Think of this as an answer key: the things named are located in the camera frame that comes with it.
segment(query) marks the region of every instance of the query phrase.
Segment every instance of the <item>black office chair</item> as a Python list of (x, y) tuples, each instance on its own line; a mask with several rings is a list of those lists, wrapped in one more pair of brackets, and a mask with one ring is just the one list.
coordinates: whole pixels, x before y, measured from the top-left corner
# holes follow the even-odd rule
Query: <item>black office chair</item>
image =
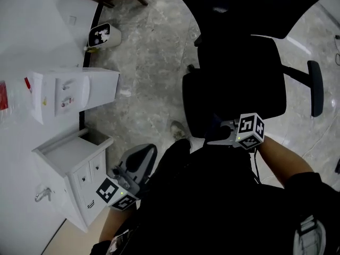
[(204, 138), (214, 117), (244, 113), (262, 119), (286, 111), (283, 74), (311, 89), (312, 116), (322, 113), (324, 88), (319, 64), (309, 74), (283, 66), (270, 36), (283, 39), (318, 0), (183, 0), (201, 30), (196, 40), (200, 69), (183, 77), (186, 119), (194, 137)]

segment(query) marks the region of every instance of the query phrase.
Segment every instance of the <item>black clothing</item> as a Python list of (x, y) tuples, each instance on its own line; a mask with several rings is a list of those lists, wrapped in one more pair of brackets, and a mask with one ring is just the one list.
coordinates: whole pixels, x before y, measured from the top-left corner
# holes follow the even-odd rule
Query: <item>black clothing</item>
[(150, 184), (120, 231), (133, 233), (117, 254), (292, 254), (294, 233), (310, 214), (326, 229), (325, 254), (339, 246), (340, 196), (317, 173), (294, 175), (285, 189), (257, 184), (245, 150), (205, 146), (190, 154), (189, 141), (180, 140)]

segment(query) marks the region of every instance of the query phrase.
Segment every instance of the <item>red label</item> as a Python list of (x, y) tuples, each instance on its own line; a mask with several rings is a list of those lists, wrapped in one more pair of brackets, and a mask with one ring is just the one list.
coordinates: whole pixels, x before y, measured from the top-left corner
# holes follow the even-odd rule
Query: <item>red label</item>
[(5, 81), (0, 81), (0, 111), (9, 108)]
[(28, 88), (28, 89), (30, 90), (30, 92), (32, 93), (31, 84), (30, 84), (30, 82), (28, 81), (28, 78), (25, 78), (25, 83), (26, 83), (27, 88)]

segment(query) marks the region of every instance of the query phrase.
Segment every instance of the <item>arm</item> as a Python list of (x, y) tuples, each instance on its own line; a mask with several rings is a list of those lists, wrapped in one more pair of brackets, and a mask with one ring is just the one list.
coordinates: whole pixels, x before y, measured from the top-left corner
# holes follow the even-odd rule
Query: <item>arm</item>
[(134, 211), (136, 211), (135, 205), (131, 206), (129, 209), (125, 211), (117, 211), (114, 209), (110, 209), (103, 230), (101, 231), (99, 242), (107, 240), (112, 241), (118, 229), (125, 222), (125, 220), (127, 220), (132, 215)]
[(259, 146), (259, 152), (283, 186), (295, 174), (313, 172), (313, 169), (299, 155), (267, 136)]

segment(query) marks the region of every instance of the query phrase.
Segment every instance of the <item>black sleeve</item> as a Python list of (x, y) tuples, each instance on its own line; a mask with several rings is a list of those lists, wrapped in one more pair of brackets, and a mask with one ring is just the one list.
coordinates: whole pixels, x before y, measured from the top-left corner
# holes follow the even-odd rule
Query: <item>black sleeve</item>
[(110, 247), (111, 241), (103, 241), (95, 244), (91, 250), (90, 255), (105, 255), (108, 248)]
[(335, 254), (340, 245), (340, 193), (313, 172), (292, 176), (285, 189), (300, 216), (313, 215), (324, 225), (326, 254)]

